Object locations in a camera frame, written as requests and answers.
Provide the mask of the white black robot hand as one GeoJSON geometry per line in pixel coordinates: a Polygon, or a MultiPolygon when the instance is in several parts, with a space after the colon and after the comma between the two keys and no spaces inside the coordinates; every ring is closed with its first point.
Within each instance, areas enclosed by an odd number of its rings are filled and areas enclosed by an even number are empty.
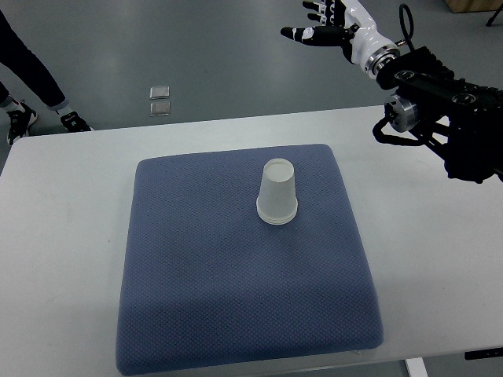
{"type": "Polygon", "coordinates": [[[395,43],[378,32],[374,19],[358,1],[304,1],[314,27],[283,27],[281,35],[306,46],[340,47],[345,58],[375,79],[384,65],[399,57],[395,43]]]}

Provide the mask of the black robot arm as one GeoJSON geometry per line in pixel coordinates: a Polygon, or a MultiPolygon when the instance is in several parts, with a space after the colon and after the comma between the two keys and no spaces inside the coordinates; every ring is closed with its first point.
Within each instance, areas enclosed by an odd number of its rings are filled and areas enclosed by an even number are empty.
{"type": "Polygon", "coordinates": [[[376,141],[428,147],[451,179],[481,184],[502,175],[500,89],[456,78],[425,47],[384,63],[376,81],[395,91],[373,127],[376,141]]]}

